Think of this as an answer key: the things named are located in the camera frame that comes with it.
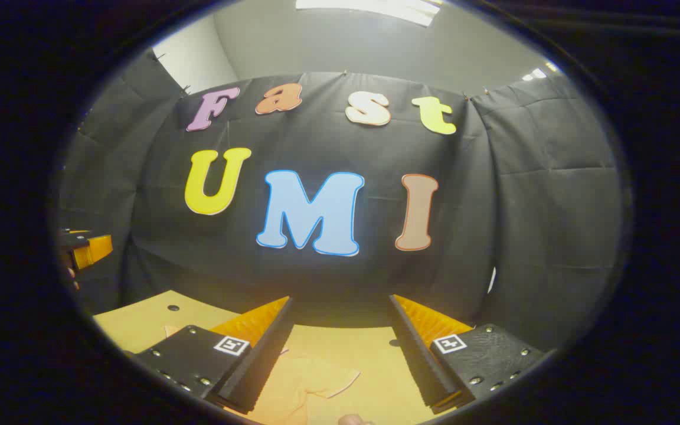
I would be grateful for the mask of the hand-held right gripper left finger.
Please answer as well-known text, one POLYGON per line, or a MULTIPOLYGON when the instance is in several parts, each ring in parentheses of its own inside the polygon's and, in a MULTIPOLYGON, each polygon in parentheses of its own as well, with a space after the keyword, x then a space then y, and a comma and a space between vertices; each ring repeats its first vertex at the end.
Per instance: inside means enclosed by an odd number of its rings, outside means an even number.
POLYGON ((134 355, 194 397, 253 411, 293 328, 284 296, 210 329, 187 325, 134 355))

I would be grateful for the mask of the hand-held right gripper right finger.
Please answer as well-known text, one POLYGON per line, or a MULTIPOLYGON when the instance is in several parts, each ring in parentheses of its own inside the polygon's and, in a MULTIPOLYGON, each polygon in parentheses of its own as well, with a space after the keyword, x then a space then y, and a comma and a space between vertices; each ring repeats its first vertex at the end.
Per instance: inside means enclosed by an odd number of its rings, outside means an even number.
POLYGON ((389 315, 408 369, 434 413, 510 387, 547 353, 498 325, 469 326, 391 294, 389 315))

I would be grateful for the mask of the orange T-shirt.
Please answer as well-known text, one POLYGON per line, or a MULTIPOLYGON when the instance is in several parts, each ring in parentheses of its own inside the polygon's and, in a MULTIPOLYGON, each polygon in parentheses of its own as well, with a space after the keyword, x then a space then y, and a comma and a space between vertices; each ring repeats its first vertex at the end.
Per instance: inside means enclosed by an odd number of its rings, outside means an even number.
POLYGON ((262 425, 309 425, 311 397, 332 399, 360 376, 359 370, 286 350, 278 357, 251 411, 241 413, 229 407, 224 410, 262 425))

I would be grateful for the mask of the black backdrop cloth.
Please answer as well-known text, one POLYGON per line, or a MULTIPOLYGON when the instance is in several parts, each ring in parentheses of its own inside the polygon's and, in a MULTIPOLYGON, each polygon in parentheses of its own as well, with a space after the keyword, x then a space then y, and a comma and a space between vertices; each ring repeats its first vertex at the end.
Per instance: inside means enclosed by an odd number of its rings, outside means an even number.
POLYGON ((227 83, 210 127, 150 59, 94 98, 74 135, 62 228, 110 234, 84 272, 91 314, 173 290, 230 312, 295 298, 310 326, 386 326, 396 293, 542 350, 574 339, 608 294, 622 201, 615 138, 563 74, 474 100, 388 76, 302 73, 227 83), (364 178, 355 256, 308 238, 257 244, 268 172, 312 199, 336 172, 364 178))

